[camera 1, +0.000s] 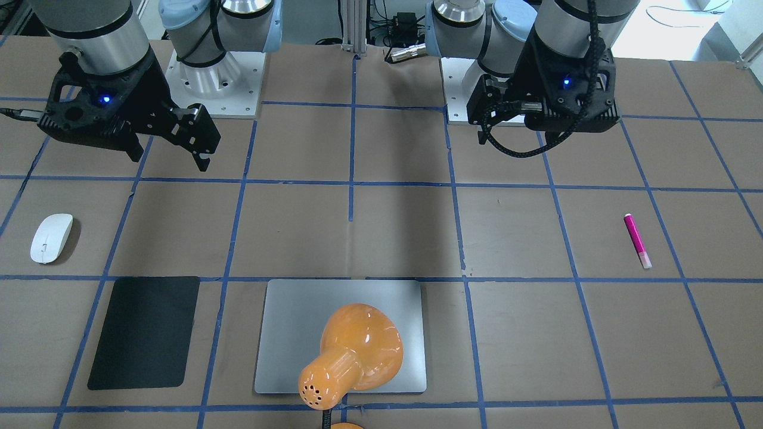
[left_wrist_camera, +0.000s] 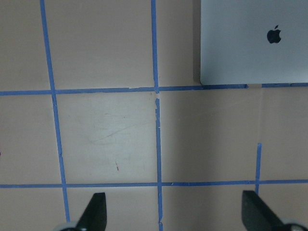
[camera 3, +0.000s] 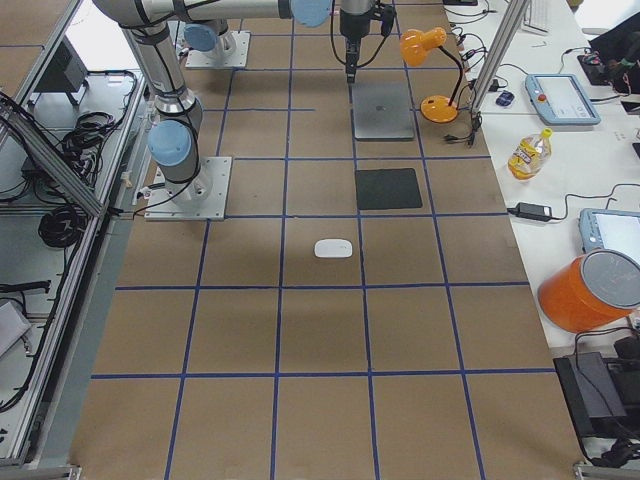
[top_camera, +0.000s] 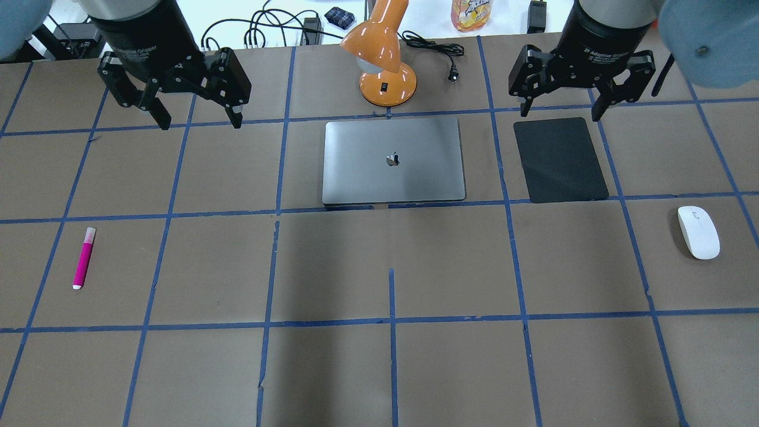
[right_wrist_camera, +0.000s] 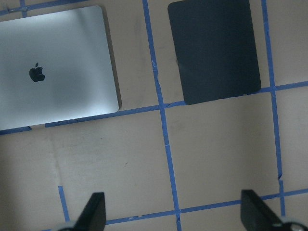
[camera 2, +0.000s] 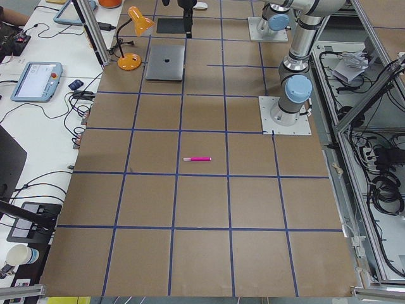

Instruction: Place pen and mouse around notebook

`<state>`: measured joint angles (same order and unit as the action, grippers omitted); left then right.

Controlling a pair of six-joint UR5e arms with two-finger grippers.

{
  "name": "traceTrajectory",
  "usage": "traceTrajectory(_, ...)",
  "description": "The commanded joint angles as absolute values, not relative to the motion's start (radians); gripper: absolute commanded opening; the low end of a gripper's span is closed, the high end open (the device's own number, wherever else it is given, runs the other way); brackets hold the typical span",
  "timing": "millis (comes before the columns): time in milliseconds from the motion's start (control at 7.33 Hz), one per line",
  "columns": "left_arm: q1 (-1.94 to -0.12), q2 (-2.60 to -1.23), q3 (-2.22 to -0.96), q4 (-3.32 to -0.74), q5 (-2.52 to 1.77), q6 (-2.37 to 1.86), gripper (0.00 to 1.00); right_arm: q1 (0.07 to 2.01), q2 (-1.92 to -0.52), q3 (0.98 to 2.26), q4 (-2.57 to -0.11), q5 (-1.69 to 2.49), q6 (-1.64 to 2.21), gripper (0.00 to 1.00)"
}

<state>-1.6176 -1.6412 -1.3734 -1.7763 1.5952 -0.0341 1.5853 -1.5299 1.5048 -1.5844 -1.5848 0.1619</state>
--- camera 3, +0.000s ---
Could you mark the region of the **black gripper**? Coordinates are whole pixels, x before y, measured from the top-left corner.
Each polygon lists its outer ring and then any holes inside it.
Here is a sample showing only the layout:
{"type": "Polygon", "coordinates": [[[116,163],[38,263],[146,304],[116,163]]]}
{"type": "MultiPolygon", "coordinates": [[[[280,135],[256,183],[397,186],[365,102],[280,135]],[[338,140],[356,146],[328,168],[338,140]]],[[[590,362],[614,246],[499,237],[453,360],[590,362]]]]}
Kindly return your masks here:
{"type": "Polygon", "coordinates": [[[370,33],[373,21],[380,23],[386,39],[393,27],[393,6],[375,0],[347,0],[340,6],[340,34],[345,39],[345,74],[347,83],[356,80],[361,40],[370,33]]]}

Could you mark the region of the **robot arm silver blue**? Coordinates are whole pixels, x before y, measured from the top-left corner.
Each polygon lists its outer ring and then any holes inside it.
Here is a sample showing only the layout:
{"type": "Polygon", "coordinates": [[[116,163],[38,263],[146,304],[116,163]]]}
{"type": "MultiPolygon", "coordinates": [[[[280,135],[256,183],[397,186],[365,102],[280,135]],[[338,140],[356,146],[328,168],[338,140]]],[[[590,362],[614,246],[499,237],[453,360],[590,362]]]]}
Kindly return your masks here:
{"type": "MultiPolygon", "coordinates": [[[[360,60],[362,40],[371,32],[371,24],[380,24],[380,35],[387,39],[396,19],[396,10],[382,1],[280,1],[278,16],[294,19],[298,23],[315,28],[325,21],[339,19],[339,31],[345,42],[345,57],[337,61],[344,66],[349,84],[356,81],[357,72],[372,61],[360,60]]],[[[186,43],[195,51],[224,57],[235,49],[235,40],[229,31],[225,14],[214,19],[188,19],[184,27],[186,43]]]]}
{"type": "Polygon", "coordinates": [[[199,202],[211,192],[212,179],[198,152],[202,106],[185,83],[168,22],[213,35],[204,51],[223,51],[229,39],[226,21],[244,18],[294,19],[317,27],[330,15],[328,1],[97,1],[96,7],[121,28],[155,95],[160,122],[148,136],[149,151],[165,179],[171,199],[199,202]]]}

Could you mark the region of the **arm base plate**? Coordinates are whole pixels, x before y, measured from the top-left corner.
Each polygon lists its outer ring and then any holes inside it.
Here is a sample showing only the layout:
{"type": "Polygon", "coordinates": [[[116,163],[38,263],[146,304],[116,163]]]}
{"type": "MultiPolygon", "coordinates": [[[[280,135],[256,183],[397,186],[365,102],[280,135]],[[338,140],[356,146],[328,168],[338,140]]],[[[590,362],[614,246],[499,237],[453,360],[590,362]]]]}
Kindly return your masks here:
{"type": "Polygon", "coordinates": [[[182,186],[167,183],[157,167],[155,181],[165,186],[151,191],[151,206],[143,212],[144,217],[151,221],[222,221],[231,170],[231,157],[202,157],[199,175],[182,191],[182,186]]]}
{"type": "Polygon", "coordinates": [[[243,69],[248,60],[249,31],[228,30],[218,35],[213,30],[190,28],[185,31],[190,47],[188,69],[243,69]]]}

